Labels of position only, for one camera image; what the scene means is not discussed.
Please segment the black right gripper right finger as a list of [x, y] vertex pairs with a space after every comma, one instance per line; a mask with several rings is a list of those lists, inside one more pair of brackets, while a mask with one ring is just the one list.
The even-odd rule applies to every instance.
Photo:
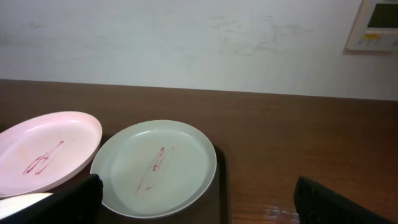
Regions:
[[294, 204], [301, 224], [394, 224], [307, 177], [299, 177]]

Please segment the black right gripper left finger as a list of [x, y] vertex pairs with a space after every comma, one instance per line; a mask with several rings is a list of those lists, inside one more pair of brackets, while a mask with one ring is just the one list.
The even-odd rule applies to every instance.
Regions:
[[103, 182], [91, 174], [1, 220], [2, 224], [92, 224], [101, 208]]

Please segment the pink plate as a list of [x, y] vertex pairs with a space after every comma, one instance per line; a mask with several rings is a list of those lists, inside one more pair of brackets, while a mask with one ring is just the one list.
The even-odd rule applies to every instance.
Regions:
[[45, 192], [82, 171], [94, 158], [103, 130], [92, 115], [45, 114], [1, 133], [1, 198]]

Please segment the cream white plate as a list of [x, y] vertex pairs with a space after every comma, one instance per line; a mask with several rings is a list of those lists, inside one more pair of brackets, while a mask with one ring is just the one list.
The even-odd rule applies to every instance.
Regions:
[[37, 203], [40, 200], [51, 196], [52, 193], [34, 193], [18, 195], [15, 197], [6, 198], [0, 201], [0, 219], [9, 217], [21, 210]]

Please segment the pale green plate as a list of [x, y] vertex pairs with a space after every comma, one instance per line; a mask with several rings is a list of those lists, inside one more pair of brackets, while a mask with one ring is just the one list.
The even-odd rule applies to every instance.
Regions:
[[132, 125], [99, 149], [90, 172], [103, 182], [102, 204], [131, 218], [161, 218], [196, 202], [217, 168], [211, 141], [178, 121]]

